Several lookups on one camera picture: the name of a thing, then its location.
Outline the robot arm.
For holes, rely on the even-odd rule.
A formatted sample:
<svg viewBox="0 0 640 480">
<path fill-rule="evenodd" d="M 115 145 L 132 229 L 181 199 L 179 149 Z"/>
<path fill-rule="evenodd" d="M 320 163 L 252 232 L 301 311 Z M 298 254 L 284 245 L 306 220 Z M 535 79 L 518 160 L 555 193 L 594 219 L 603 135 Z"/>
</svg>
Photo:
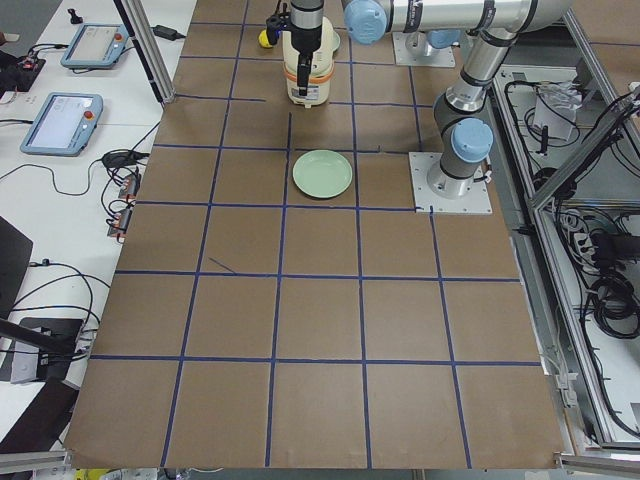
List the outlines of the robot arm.
<svg viewBox="0 0 640 480">
<path fill-rule="evenodd" d="M 465 196 L 488 157 L 493 133 L 473 118 L 484 107 L 491 85 L 519 34 L 559 20 L 570 1 L 344 1 L 344 21 L 352 40 L 371 45 L 391 32 L 414 34 L 464 30 L 474 38 L 459 78 L 434 104 L 444 152 L 426 179 L 442 198 Z"/>
<path fill-rule="evenodd" d="M 277 44 L 281 31 L 291 33 L 292 47 L 298 52 L 296 82 L 302 97 L 308 93 L 313 54 L 321 47 L 323 9 L 323 0 L 292 0 L 289 9 L 278 1 L 274 13 L 266 19 L 270 45 Z"/>
</svg>

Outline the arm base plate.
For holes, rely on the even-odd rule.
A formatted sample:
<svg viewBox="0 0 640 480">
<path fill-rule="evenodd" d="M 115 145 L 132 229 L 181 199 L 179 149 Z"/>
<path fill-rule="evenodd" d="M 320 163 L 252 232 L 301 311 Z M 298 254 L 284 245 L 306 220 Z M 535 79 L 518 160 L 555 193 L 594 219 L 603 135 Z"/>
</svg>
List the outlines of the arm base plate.
<svg viewBox="0 0 640 480">
<path fill-rule="evenodd" d="M 460 31 L 454 29 L 393 34 L 395 62 L 401 66 L 453 68 L 453 45 Z"/>
<path fill-rule="evenodd" d="M 453 179 L 442 171 L 441 156 L 439 152 L 409 153 L 415 211 L 425 214 L 492 214 L 482 167 L 478 165 L 470 178 Z"/>
</svg>

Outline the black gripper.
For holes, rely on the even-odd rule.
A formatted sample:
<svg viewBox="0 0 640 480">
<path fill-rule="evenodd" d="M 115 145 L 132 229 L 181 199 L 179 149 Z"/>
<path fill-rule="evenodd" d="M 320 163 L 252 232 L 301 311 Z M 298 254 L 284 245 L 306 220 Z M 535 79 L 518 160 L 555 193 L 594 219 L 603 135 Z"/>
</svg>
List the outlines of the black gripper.
<svg viewBox="0 0 640 480">
<path fill-rule="evenodd" d="M 266 19 L 266 29 L 278 33 L 291 33 L 291 44 L 298 51 L 298 91 L 301 97 L 308 94 L 313 53 L 320 48 L 322 14 L 278 14 Z"/>
</svg>

